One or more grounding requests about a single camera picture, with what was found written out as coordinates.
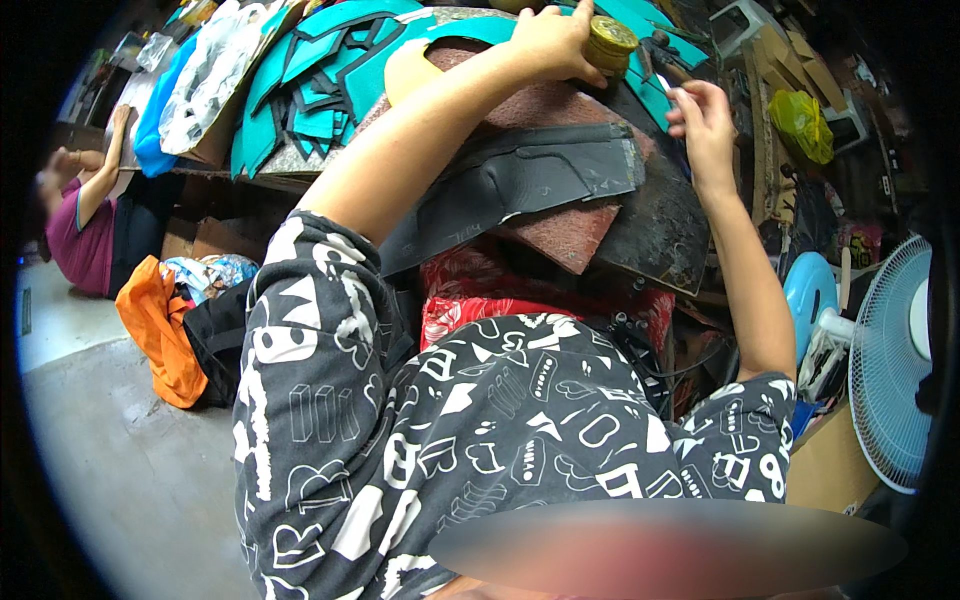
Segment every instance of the electric fan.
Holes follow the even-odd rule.
[[[856,437],[880,479],[901,493],[917,490],[930,430],[931,417],[915,398],[933,369],[926,320],[931,255],[919,235],[900,244],[871,282],[856,323],[837,315],[836,284],[820,254],[799,256],[783,286],[797,327],[798,356],[806,352],[815,326],[850,346]]]

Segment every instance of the white plastic stool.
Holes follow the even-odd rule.
[[[827,119],[827,127],[833,132],[833,153],[835,155],[861,144],[869,137],[867,124],[864,123],[860,111],[857,109],[853,95],[846,88],[843,89],[844,100],[847,101],[847,109],[843,112],[837,112],[831,107],[823,107],[824,118]],[[856,138],[849,136],[851,131],[856,131]]]
[[[760,28],[767,23],[773,26],[777,34],[783,38],[783,41],[787,42],[788,45],[790,43],[787,39],[786,32],[777,22],[777,19],[765,11],[763,7],[754,0],[736,0],[714,14],[710,18],[710,34],[714,39],[716,39],[716,33],[714,31],[713,21],[721,17],[727,20],[737,19],[739,21],[747,21],[747,28],[745,30],[738,30],[723,41],[717,42],[717,49],[720,51],[721,58],[726,59],[739,55],[740,42],[755,37],[760,31]]]

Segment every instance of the orange plastic bag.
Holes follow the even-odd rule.
[[[117,294],[115,305],[124,327],[150,359],[156,394],[177,408],[190,408],[207,379],[183,331],[183,313],[189,305],[182,298],[170,298],[174,275],[166,268],[162,275],[158,266],[155,257],[144,258]]]

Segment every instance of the black foam piece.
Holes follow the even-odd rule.
[[[626,124],[511,130],[464,145],[380,247],[390,276],[517,214],[634,191],[643,161]]]

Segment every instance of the black bag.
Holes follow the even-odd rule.
[[[183,315],[183,330],[209,383],[198,404],[229,408],[240,384],[240,356],[247,332],[247,291],[252,279],[229,288]]]

